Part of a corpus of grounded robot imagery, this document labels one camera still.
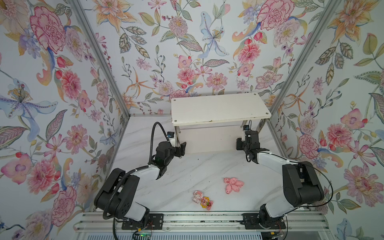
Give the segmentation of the white pink doll toy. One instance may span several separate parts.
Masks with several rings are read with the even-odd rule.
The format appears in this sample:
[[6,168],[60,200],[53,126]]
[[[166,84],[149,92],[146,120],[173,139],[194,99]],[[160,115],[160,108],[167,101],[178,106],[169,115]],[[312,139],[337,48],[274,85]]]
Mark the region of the white pink doll toy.
[[200,204],[201,203],[201,200],[203,199],[204,195],[201,191],[195,191],[193,193],[193,198],[192,200],[197,203],[197,204]]

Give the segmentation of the yellow red flower toy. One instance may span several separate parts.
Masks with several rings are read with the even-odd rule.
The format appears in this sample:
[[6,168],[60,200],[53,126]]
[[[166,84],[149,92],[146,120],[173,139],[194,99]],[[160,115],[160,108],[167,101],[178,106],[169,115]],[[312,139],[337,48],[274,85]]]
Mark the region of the yellow red flower toy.
[[203,209],[206,209],[207,211],[211,210],[213,204],[214,204],[214,201],[212,201],[209,197],[203,197],[201,199],[201,207]]

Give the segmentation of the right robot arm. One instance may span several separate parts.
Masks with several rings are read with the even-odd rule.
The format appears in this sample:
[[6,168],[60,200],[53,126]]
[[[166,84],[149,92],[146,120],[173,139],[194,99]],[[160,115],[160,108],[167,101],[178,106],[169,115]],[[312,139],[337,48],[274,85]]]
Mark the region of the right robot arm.
[[270,228],[302,205],[324,199],[324,190],[310,162],[295,162],[261,148],[259,132],[251,130],[248,125],[243,127],[243,133],[244,136],[236,141],[236,150],[244,151],[248,162],[280,174],[283,181],[283,193],[260,207],[259,225]]

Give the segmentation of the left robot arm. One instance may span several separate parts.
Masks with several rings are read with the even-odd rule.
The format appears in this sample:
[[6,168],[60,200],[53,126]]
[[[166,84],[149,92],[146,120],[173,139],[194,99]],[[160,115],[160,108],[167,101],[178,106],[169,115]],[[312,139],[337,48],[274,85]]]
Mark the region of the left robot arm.
[[170,142],[161,142],[148,165],[128,172],[120,168],[112,170],[94,200],[95,207],[103,211],[103,219],[133,221],[146,225],[150,210],[135,201],[139,185],[160,179],[173,158],[185,155],[186,146],[186,142],[178,147]]

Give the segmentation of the white two-tier shelf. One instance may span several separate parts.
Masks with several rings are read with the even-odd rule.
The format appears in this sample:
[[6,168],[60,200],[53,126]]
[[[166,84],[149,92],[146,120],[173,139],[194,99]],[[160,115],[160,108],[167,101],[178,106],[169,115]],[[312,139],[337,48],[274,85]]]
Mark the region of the white two-tier shelf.
[[172,124],[178,143],[186,143],[186,154],[236,150],[244,140],[243,127],[272,115],[257,93],[174,98]]

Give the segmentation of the pink pig toy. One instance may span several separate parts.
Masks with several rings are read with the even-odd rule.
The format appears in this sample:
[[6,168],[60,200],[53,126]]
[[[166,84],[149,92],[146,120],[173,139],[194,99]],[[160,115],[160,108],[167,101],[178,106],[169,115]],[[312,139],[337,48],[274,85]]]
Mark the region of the pink pig toy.
[[226,184],[225,192],[228,195],[232,192],[238,193],[245,184],[237,178],[224,178],[224,183]]

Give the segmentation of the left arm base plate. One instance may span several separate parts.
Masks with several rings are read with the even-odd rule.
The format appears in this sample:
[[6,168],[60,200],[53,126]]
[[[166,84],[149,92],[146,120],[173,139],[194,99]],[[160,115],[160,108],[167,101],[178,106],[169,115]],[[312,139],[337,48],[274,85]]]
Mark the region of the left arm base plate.
[[146,214],[142,220],[135,221],[132,219],[124,220],[122,230],[162,230],[164,223],[164,214]]

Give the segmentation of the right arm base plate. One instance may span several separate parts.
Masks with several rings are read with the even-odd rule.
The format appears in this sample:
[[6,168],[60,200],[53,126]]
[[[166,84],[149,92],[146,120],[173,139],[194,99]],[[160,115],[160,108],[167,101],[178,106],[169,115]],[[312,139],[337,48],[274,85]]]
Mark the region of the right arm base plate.
[[283,217],[271,218],[262,213],[244,213],[243,225],[246,230],[285,230],[286,224]]

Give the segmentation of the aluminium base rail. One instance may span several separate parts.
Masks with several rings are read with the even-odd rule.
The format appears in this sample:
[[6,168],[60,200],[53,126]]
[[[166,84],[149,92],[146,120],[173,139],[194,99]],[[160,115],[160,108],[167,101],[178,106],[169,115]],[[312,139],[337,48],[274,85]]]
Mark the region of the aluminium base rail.
[[257,212],[151,212],[147,229],[160,233],[176,232],[329,232],[326,218],[320,212],[295,211],[271,227],[257,223]]

